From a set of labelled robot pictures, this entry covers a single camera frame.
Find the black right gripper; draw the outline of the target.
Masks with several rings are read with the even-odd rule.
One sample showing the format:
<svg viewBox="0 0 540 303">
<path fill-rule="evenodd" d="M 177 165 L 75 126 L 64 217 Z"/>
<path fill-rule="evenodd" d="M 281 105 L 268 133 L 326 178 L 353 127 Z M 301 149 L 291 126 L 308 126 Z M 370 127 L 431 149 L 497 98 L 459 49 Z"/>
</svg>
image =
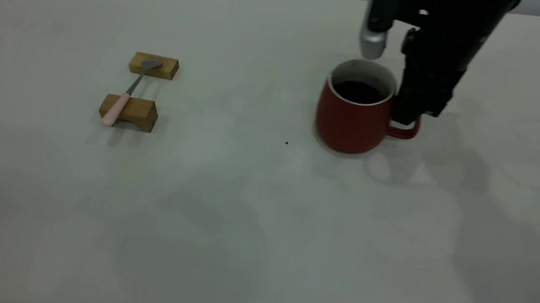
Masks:
<svg viewBox="0 0 540 303">
<path fill-rule="evenodd" d="M 464 33 L 433 42 L 430 31 L 412 28 L 402 43 L 403 78 L 391 119 L 410 125 L 424 114 L 439 117 L 468 66 L 485 44 L 486 33 Z"/>
</svg>

